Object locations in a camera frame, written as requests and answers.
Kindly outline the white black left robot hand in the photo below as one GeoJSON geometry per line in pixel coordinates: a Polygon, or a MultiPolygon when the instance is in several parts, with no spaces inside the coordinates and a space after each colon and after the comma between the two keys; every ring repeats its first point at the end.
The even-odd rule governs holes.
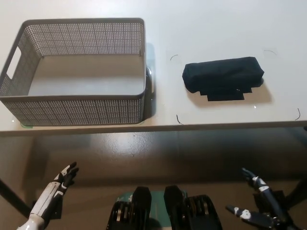
{"type": "Polygon", "coordinates": [[[45,223],[49,222],[52,215],[56,212],[59,203],[66,194],[68,188],[74,184],[74,178],[79,171],[73,162],[66,166],[44,189],[36,203],[34,204],[30,218],[39,217],[45,223]]]}

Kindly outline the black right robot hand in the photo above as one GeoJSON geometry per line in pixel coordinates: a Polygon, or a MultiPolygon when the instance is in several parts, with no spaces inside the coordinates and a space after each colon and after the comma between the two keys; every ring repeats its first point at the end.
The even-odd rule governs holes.
{"type": "Polygon", "coordinates": [[[261,200],[268,205],[269,214],[250,211],[233,205],[226,205],[226,210],[241,219],[242,222],[255,227],[266,230],[297,230],[298,227],[294,224],[288,211],[278,202],[267,183],[246,168],[242,168],[242,174],[248,185],[258,192],[261,200]]]}

